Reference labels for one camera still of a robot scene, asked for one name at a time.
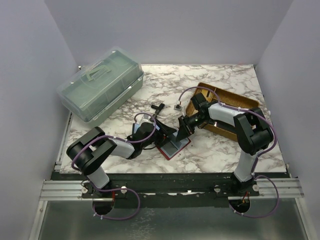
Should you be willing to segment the black leather card holder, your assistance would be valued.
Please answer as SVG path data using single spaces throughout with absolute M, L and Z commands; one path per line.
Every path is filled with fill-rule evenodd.
M 132 125 L 132 135 L 141 135 L 141 125 L 134 123 Z

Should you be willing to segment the red leather card holder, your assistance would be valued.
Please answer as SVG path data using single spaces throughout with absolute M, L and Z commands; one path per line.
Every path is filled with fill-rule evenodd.
M 168 142 L 161 147 L 157 147 L 160 153 L 167 159 L 171 160 L 179 152 L 181 152 L 187 145 L 191 143 L 189 138 L 184 138 L 181 141 L 176 140 L 177 133 L 173 133 L 167 139 Z

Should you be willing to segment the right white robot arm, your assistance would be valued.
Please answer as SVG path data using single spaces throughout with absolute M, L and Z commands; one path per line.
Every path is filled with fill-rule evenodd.
M 178 118 L 177 141 L 188 138 L 195 127 L 205 122 L 218 122 L 234 127 L 241 148 L 238 165 L 233 172 L 236 180 L 230 183 L 230 191 L 241 196 L 248 190 L 247 182 L 253 178 L 258 157 L 276 146 L 277 138 L 272 125 L 265 119 L 260 108 L 236 108 L 215 100 L 208 102 L 202 93 L 191 98 L 196 113 Z

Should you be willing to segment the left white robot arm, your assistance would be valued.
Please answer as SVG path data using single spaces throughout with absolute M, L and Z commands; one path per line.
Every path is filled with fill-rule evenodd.
M 107 197 L 111 191 L 110 178 L 102 168 L 102 163 L 109 156 L 134 159 L 148 146 L 154 144 L 160 148 L 169 142 L 177 132 L 160 121 L 144 121 L 132 125 L 132 133 L 125 140 L 107 137 L 100 127 L 94 127 L 81 138 L 73 142 L 66 150 L 77 168 L 93 184 L 93 191 L 101 198 Z

